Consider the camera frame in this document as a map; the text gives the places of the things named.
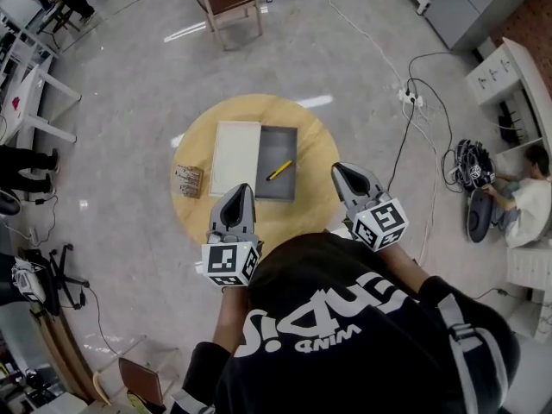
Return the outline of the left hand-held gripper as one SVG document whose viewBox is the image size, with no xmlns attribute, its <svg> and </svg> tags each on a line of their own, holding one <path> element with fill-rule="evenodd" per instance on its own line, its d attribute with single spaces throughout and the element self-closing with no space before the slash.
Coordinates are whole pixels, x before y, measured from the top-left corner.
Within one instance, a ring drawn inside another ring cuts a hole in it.
<svg viewBox="0 0 552 414">
<path fill-rule="evenodd" d="M 200 273 L 219 287 L 248 286 L 263 242 L 255 234 L 254 193 L 249 184 L 228 191 L 210 213 Z"/>
</svg>

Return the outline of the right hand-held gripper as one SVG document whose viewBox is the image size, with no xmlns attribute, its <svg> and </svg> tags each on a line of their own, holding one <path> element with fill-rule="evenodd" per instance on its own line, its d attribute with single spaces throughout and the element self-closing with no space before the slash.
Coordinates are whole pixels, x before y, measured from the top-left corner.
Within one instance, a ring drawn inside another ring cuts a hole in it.
<svg viewBox="0 0 552 414">
<path fill-rule="evenodd" d="M 340 201 L 348 208 L 346 217 L 354 240 L 377 252 L 401 239 L 409 226 L 405 211 L 386 191 L 378 193 L 382 187 L 373 172 L 352 163 L 336 162 L 331 178 Z M 358 204 L 361 196 L 375 197 Z"/>
</svg>

